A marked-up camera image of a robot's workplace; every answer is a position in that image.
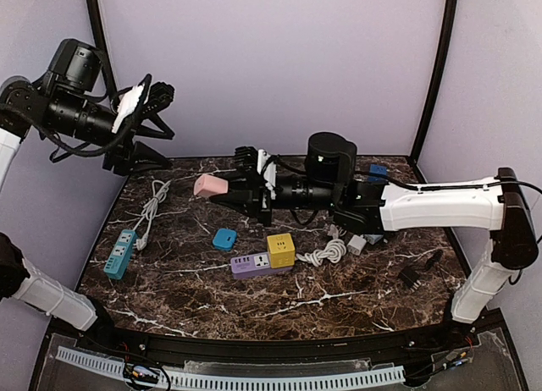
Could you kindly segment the pink charger plug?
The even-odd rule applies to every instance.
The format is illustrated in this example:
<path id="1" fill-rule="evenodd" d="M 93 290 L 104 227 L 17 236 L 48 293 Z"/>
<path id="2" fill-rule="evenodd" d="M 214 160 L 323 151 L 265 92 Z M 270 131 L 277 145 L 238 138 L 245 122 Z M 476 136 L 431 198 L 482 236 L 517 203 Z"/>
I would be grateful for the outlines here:
<path id="1" fill-rule="evenodd" d="M 226 194 L 228 190 L 229 182 L 226 179 L 211 174 L 203 174 L 195 181 L 193 194 L 198 197 L 209 198 Z"/>

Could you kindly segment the purple power strip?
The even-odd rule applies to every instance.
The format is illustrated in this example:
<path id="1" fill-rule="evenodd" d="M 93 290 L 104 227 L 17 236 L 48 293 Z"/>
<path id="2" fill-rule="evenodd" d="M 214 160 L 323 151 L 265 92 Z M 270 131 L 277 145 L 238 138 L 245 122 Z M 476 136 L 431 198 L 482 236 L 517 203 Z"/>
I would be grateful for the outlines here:
<path id="1" fill-rule="evenodd" d="M 267 252 L 230 259 L 230 269 L 234 279 L 246 279 L 289 272 L 293 266 L 272 268 Z"/>

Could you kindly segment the yellow cube socket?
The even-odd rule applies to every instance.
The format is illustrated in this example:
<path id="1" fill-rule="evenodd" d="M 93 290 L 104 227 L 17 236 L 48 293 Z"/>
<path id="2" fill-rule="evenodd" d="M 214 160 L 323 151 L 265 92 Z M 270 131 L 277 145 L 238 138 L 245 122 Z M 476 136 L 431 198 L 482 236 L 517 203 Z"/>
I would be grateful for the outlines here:
<path id="1" fill-rule="evenodd" d="M 296 248 L 290 233 L 269 235 L 267 253 L 271 268 L 292 267 L 295 264 Z"/>

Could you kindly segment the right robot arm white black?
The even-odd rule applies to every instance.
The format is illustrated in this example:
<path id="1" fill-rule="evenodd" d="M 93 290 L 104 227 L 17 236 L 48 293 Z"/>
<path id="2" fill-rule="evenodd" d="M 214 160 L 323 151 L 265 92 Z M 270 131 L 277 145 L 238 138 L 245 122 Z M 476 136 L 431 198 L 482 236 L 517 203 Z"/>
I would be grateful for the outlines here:
<path id="1" fill-rule="evenodd" d="M 311 135 L 302 170 L 284 167 L 278 155 L 252 146 L 236 148 L 235 171 L 213 203 L 269 226 L 275 209 L 326 211 L 333 223 L 353 234 L 383 234 L 414 228 L 476 228 L 489 240 L 466 283 L 451 299 L 451 320 L 475 322 L 516 271 L 539 255 L 526 183 L 511 168 L 496 176 L 449 184 L 407 184 L 356 169 L 357 147 L 331 132 Z"/>

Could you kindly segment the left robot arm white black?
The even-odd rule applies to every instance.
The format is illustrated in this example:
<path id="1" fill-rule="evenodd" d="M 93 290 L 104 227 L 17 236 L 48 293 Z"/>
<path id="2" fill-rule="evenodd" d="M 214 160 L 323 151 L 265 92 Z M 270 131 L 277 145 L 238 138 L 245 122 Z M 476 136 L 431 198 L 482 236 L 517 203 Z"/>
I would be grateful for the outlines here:
<path id="1" fill-rule="evenodd" d="M 91 93 L 104 65 L 104 54 L 96 47 L 64 39 L 38 80 L 14 76 L 3 82 L 3 177 L 31 129 L 66 155 L 101 157 L 103 168 L 119 176 L 170 168 L 168 158 L 141 138 L 174 138 L 173 130 L 159 116 L 173 102 L 174 87 L 154 82 L 146 74 L 135 86 L 116 93 L 118 105 L 104 107 L 102 97 Z M 82 333 L 113 324 L 97 300 L 66 288 L 40 271 L 6 234 L 1 236 L 1 297 L 20 300 Z"/>

